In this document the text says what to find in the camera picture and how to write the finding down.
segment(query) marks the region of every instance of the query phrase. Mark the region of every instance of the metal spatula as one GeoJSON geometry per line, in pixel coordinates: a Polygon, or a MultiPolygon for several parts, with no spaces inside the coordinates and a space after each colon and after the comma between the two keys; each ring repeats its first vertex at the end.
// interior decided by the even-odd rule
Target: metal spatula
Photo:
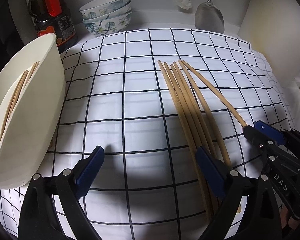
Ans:
{"type": "Polygon", "coordinates": [[[212,0],[208,0],[198,6],[195,12],[194,24],[199,30],[216,33],[225,32],[223,16],[220,10],[212,3],[212,0]]]}

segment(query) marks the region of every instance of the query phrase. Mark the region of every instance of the white fabric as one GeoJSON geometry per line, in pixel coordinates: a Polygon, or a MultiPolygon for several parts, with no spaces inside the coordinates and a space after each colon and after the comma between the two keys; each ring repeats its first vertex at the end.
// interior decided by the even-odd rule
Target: white fabric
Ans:
{"type": "MultiPolygon", "coordinates": [[[[58,175],[97,145],[105,149],[104,164],[80,200],[105,240],[198,239],[206,227],[187,142],[157,60],[187,61],[250,125],[263,120],[276,128],[293,127],[268,62],[236,38],[191,29],[137,30],[78,44],[61,57],[66,100],[54,145],[38,172],[58,175]]],[[[258,177],[259,153],[224,105],[194,78],[233,167],[244,176],[258,177]]],[[[26,186],[0,190],[0,220],[15,235],[25,193],[26,186]]],[[[55,204],[65,233],[74,238],[57,196],[55,204]]],[[[242,209],[245,204],[242,198],[242,209]]],[[[242,214],[236,215],[228,236],[235,233],[242,214]]]]}

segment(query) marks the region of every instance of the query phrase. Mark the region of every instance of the chopstick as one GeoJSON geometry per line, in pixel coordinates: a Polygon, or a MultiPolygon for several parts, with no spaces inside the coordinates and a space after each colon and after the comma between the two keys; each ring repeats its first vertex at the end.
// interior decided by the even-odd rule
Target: chopstick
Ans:
{"type": "Polygon", "coordinates": [[[201,192],[203,204],[204,204],[204,207],[206,210],[207,219],[208,219],[208,221],[210,221],[212,218],[212,208],[211,208],[210,196],[209,196],[209,192],[208,192],[208,186],[207,186],[206,180],[202,179],[202,174],[199,170],[199,167],[198,167],[196,159],[195,159],[195,153],[197,152],[197,147],[196,147],[195,141],[200,144],[200,138],[199,138],[198,132],[196,130],[196,127],[194,125],[193,118],[192,118],[191,114],[189,113],[189,108],[187,107],[185,99],[184,99],[184,97],[180,91],[180,88],[178,87],[178,84],[177,84],[176,80],[174,79],[167,63],[164,63],[164,65],[167,69],[167,72],[164,69],[160,60],[158,61],[158,64],[162,71],[163,77],[166,81],[166,84],[169,89],[170,95],[172,97],[173,103],[176,107],[182,129],[185,133],[186,140],[188,142],[190,155],[191,155],[191,158],[192,158],[192,161],[194,164],[194,170],[198,177],[200,192],[201,192]]]}
{"type": "Polygon", "coordinates": [[[208,149],[208,143],[207,143],[207,140],[206,140],[206,138],[204,136],[204,132],[203,132],[202,126],[200,124],[199,116],[196,113],[195,104],[191,100],[192,99],[191,98],[191,92],[190,92],[190,95],[188,95],[187,90],[186,90],[186,87],[188,87],[188,85],[186,85],[186,87],[184,86],[184,84],[181,81],[181,77],[179,76],[179,74],[175,70],[174,66],[172,64],[170,66],[171,66],[172,72],[173,72],[173,74],[175,76],[175,79],[177,80],[177,83],[178,83],[178,85],[180,87],[182,96],[185,99],[186,104],[187,104],[187,106],[189,108],[190,114],[191,114],[191,116],[192,116],[192,118],[194,120],[194,125],[195,125],[195,127],[196,127],[196,129],[198,131],[199,137],[200,137],[200,143],[197,144],[196,146],[198,148],[201,145],[204,145],[208,149]]]}
{"type": "Polygon", "coordinates": [[[11,113],[15,107],[15,105],[17,104],[17,101],[19,99],[20,93],[21,91],[25,88],[25,86],[27,85],[27,83],[29,82],[30,78],[32,77],[34,71],[37,69],[38,65],[39,65],[40,61],[37,61],[35,63],[33,63],[30,71],[25,70],[21,76],[21,78],[18,81],[18,84],[10,98],[7,110],[6,110],[6,114],[4,116],[3,119],[3,123],[2,123],[2,127],[1,127],[1,132],[0,132],[0,141],[2,138],[2,135],[4,133],[4,129],[6,128],[7,125],[7,121],[9,120],[11,113]]]}
{"type": "Polygon", "coordinates": [[[35,62],[33,63],[30,71],[29,71],[29,74],[27,75],[27,79],[22,87],[22,90],[25,88],[26,84],[28,83],[28,81],[30,80],[30,78],[32,77],[32,74],[34,73],[34,71],[37,69],[37,66],[39,65],[40,61],[38,62],[35,62]]]}
{"type": "Polygon", "coordinates": [[[191,100],[191,103],[193,105],[193,109],[194,111],[196,112],[197,116],[198,116],[198,119],[199,119],[199,122],[200,122],[200,125],[202,127],[202,130],[203,130],[203,133],[204,133],[204,142],[203,145],[205,146],[205,148],[212,154],[212,156],[214,158],[217,158],[217,153],[216,153],[216,150],[215,150],[215,147],[213,145],[213,142],[212,142],[212,139],[211,139],[211,136],[210,136],[210,133],[209,133],[209,129],[202,117],[202,114],[201,114],[201,110],[197,104],[197,102],[195,101],[195,98],[194,98],[194,95],[193,93],[191,92],[187,82],[186,82],[186,79],[185,77],[183,76],[183,74],[181,73],[180,69],[179,69],[179,66],[177,65],[176,62],[173,62],[173,65],[174,65],[174,68],[176,70],[176,72],[178,73],[178,76],[179,78],[181,79],[181,82],[183,83],[183,86],[186,90],[186,93],[187,93],[187,96],[190,98],[191,100]]]}
{"type": "MultiPolygon", "coordinates": [[[[221,155],[222,155],[225,165],[228,166],[230,169],[232,169],[231,160],[230,160],[226,145],[223,141],[222,135],[220,133],[220,130],[218,128],[218,125],[216,123],[216,120],[214,119],[212,112],[211,112],[206,100],[204,99],[201,91],[199,90],[197,84],[195,83],[194,79],[192,78],[192,76],[190,75],[188,70],[185,68],[185,65],[221,100],[221,102],[229,109],[229,111],[234,115],[234,117],[237,119],[237,121],[240,123],[240,125],[242,127],[247,126],[247,123],[243,120],[241,115],[234,109],[234,107],[229,103],[229,101],[226,100],[226,98],[208,80],[206,80],[198,71],[196,71],[193,67],[191,67],[191,65],[189,65],[184,60],[182,60],[182,61],[178,60],[178,62],[180,64],[180,66],[182,67],[182,69],[184,70],[184,72],[186,73],[186,76],[190,80],[192,86],[194,87],[194,90],[199,98],[199,101],[202,104],[204,111],[206,112],[206,115],[208,117],[210,125],[213,129],[213,132],[214,132],[216,138],[217,138],[217,142],[218,142],[218,145],[219,145],[219,148],[221,151],[221,155]]],[[[239,205],[238,210],[237,210],[237,213],[240,213],[240,212],[241,212],[241,205],[239,205]]]]}
{"type": "Polygon", "coordinates": [[[234,107],[228,102],[228,100],[208,81],[202,76],[198,71],[191,67],[187,62],[182,60],[182,63],[192,71],[210,90],[221,100],[221,102],[229,109],[233,116],[238,120],[242,127],[247,126],[247,123],[239,115],[239,113],[234,109],[234,107]]]}
{"type": "Polygon", "coordinates": [[[227,148],[226,148],[226,145],[225,145],[225,142],[223,141],[223,138],[222,138],[222,135],[220,133],[220,130],[219,130],[219,127],[216,123],[216,120],[214,119],[213,115],[212,115],[212,112],[206,102],[206,100],[204,99],[200,89],[198,88],[197,84],[195,83],[193,77],[190,75],[189,71],[186,69],[185,65],[182,63],[181,60],[178,60],[180,66],[182,67],[184,73],[186,74],[188,80],[190,81],[192,87],[194,88],[194,91],[195,93],[197,94],[198,96],[198,99],[207,115],[207,118],[208,118],[208,121],[211,125],[211,128],[213,130],[213,133],[215,134],[216,136],[216,139],[217,139],[217,142],[218,142],[218,145],[219,145],[219,148],[220,148],[220,152],[221,152],[221,155],[222,155],[222,158],[223,158],[223,162],[225,163],[226,166],[228,166],[229,168],[232,168],[232,164],[231,164],[231,161],[230,161],[230,157],[229,157],[229,154],[228,154],[228,151],[227,151],[227,148]]]}
{"type": "Polygon", "coordinates": [[[7,107],[7,110],[6,110],[6,114],[4,116],[4,119],[3,119],[3,123],[2,123],[2,127],[1,127],[1,133],[0,133],[0,141],[1,141],[1,138],[2,138],[2,135],[3,135],[3,132],[4,132],[4,129],[6,128],[6,124],[7,124],[7,121],[9,120],[10,118],[10,115],[18,101],[18,98],[19,98],[19,95],[20,95],[20,92],[21,92],[21,88],[23,86],[23,83],[25,82],[25,79],[26,79],[26,76],[28,74],[28,70],[25,70],[21,76],[21,78],[19,79],[18,81],[18,84],[10,98],[10,101],[9,101],[9,104],[8,104],[8,107],[7,107]]]}

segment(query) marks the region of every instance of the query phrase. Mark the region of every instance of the ceramic bowl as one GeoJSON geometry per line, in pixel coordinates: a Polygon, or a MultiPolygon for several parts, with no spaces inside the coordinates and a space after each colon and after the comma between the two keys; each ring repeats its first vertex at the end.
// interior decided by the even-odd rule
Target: ceramic bowl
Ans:
{"type": "Polygon", "coordinates": [[[122,8],[120,8],[120,9],[118,9],[118,10],[112,12],[112,13],[108,13],[108,14],[99,16],[99,17],[94,18],[94,19],[83,20],[82,22],[83,23],[93,23],[93,22],[96,22],[96,21],[101,21],[101,20],[104,20],[104,19],[110,19],[110,18],[114,18],[114,17],[120,16],[120,15],[126,14],[126,13],[131,11],[130,5],[131,5],[131,0],[127,5],[123,6],[122,8]]]}
{"type": "Polygon", "coordinates": [[[127,5],[130,0],[93,0],[80,8],[82,18],[94,19],[127,5]]]}
{"type": "Polygon", "coordinates": [[[24,46],[0,72],[0,133],[11,95],[26,69],[40,61],[6,124],[0,141],[0,189],[26,184],[38,170],[60,116],[65,76],[56,36],[24,46]]]}
{"type": "Polygon", "coordinates": [[[84,23],[86,29],[97,37],[122,31],[131,21],[132,10],[124,15],[111,19],[84,23]]]}

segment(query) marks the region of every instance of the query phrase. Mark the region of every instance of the dark liquid bottle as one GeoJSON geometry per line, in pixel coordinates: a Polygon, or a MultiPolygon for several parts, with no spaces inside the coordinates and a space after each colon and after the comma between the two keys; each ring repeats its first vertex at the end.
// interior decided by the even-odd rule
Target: dark liquid bottle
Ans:
{"type": "Polygon", "coordinates": [[[28,10],[34,18],[38,36],[55,33],[60,53],[78,41],[70,10],[65,0],[29,0],[28,10]]]}

